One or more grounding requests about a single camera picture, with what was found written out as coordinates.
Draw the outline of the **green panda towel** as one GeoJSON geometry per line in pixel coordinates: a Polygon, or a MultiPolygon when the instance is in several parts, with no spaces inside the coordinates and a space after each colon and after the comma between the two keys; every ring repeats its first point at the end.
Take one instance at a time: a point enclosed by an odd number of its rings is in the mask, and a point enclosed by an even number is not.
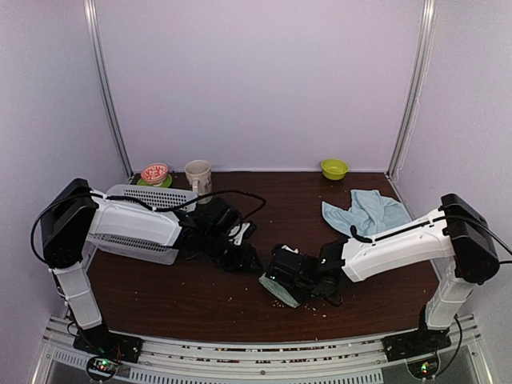
{"type": "Polygon", "coordinates": [[[262,274],[259,283],[279,301],[291,308],[300,307],[306,300],[304,293],[295,286],[288,286],[276,276],[262,274]]]}

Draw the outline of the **white plastic basket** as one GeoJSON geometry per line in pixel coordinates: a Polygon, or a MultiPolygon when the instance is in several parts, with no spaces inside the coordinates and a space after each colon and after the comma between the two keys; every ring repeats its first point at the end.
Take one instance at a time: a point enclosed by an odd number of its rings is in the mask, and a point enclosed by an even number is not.
{"type": "Polygon", "coordinates": [[[98,205],[86,240],[104,252],[146,262],[172,265],[178,255],[175,243],[182,228],[173,212],[160,212],[184,205],[197,197],[189,190],[118,184],[107,192],[92,191],[98,205]]]}

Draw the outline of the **light blue towel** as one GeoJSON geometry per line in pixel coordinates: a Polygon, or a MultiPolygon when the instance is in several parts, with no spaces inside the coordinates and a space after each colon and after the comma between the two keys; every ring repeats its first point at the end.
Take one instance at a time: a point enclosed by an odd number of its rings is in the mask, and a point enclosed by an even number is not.
{"type": "Polygon", "coordinates": [[[366,237],[410,222],[406,208],[399,201],[382,196],[378,190],[352,190],[348,210],[322,202],[325,222],[337,232],[350,235],[350,228],[366,237]]]}

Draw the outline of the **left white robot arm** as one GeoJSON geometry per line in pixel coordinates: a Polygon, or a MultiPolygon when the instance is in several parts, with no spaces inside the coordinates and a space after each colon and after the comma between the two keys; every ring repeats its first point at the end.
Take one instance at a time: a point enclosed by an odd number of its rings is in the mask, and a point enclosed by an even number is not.
{"type": "Polygon", "coordinates": [[[229,272],[261,271],[262,263],[249,239],[256,230],[251,213],[243,214],[224,197],[235,194],[266,200],[241,190],[203,196],[191,190],[116,185],[103,193],[76,178],[36,217],[30,230],[41,233],[44,263],[60,288],[83,340],[98,355],[107,355],[115,339],[107,332],[94,296],[82,248],[91,242],[105,252],[170,265],[184,250],[208,256],[229,272]]]}

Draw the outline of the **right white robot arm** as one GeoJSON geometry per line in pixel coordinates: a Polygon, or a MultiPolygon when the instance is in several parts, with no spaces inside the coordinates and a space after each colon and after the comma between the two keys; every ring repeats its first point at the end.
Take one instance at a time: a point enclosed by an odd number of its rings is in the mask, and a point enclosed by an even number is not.
{"type": "Polygon", "coordinates": [[[278,299],[297,308],[309,298],[328,298],[388,270],[447,259],[450,264],[425,305],[421,327],[410,336],[410,346],[424,354],[440,341],[474,287],[500,268],[484,217],[456,194],[444,195],[441,201],[419,219],[380,234],[362,237],[352,230],[323,245],[317,257],[276,246],[266,277],[276,285],[278,299]]]}

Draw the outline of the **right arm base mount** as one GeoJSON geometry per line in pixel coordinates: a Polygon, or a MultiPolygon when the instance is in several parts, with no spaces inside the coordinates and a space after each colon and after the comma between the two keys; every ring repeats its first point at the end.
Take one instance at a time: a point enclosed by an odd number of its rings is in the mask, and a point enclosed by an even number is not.
{"type": "Polygon", "coordinates": [[[451,346],[449,328],[430,329],[421,320],[416,330],[387,336],[382,345],[388,362],[407,360],[409,373],[417,379],[433,379],[441,370],[438,351],[451,346]]]}

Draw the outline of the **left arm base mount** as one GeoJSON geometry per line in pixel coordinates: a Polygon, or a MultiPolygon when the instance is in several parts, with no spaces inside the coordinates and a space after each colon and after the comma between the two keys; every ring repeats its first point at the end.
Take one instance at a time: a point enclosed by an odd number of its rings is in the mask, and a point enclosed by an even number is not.
{"type": "Polygon", "coordinates": [[[143,344],[140,337],[112,332],[104,320],[89,329],[76,328],[73,347],[91,354],[85,371],[94,382],[111,380],[124,362],[138,362],[143,344]]]}

